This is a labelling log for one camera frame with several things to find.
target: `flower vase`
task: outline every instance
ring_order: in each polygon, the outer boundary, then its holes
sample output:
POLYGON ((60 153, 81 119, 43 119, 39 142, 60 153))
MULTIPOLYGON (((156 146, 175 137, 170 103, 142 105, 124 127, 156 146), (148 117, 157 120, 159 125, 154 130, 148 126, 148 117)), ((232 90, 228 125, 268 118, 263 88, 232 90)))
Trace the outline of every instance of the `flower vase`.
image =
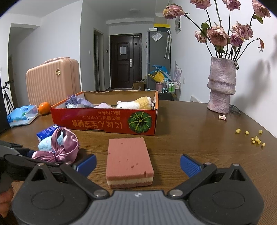
POLYGON ((230 108, 230 96, 236 93, 237 63, 225 58, 212 57, 211 60, 208 82, 211 93, 208 109, 226 114, 230 108))

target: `stuffed toy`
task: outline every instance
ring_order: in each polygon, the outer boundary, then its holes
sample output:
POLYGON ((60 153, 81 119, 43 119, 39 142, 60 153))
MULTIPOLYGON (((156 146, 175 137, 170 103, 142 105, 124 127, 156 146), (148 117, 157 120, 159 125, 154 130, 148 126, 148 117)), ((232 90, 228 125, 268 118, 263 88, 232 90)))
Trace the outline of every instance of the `stuffed toy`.
POLYGON ((117 109, 152 109, 150 97, 141 97, 133 102, 117 102, 117 109))

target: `suitcase handle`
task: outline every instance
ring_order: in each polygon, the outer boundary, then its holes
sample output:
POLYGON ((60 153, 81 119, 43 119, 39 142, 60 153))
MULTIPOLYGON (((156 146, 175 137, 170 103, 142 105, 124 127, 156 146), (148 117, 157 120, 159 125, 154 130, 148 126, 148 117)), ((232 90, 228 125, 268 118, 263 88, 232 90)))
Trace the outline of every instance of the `suitcase handle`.
POLYGON ((58 57, 58 58, 49 59, 49 60, 45 61, 43 64, 50 63, 50 62, 53 62, 53 61, 56 61, 59 59, 64 59, 64 58, 70 58, 70 57, 58 57))

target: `tripod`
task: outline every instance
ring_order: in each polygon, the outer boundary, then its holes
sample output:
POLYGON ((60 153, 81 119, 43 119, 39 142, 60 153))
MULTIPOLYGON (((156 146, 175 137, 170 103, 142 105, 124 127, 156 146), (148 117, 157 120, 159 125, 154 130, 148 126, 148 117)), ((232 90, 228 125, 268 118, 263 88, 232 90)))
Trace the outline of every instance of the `tripod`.
POLYGON ((11 102, 9 96, 8 96, 8 93, 6 92, 6 89, 9 90, 9 88, 7 87, 7 84, 9 84, 9 83, 10 83, 10 81, 5 82, 5 86, 3 86, 2 89, 4 89, 4 92, 3 92, 4 99, 6 100, 7 107, 8 107, 9 114, 10 114, 14 110, 14 107, 13 107, 12 102, 11 102))

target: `screw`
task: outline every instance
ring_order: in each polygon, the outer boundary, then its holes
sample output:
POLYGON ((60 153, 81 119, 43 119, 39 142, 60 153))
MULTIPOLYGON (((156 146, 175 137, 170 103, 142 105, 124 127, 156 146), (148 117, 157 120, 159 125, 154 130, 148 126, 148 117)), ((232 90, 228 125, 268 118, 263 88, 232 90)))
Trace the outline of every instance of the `screw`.
POLYGON ((183 194, 183 192, 179 189, 173 189, 169 191, 169 194, 173 197, 180 197, 183 194))
POLYGON ((93 193, 96 197, 104 197, 107 194, 107 191, 104 189, 99 189, 93 193))

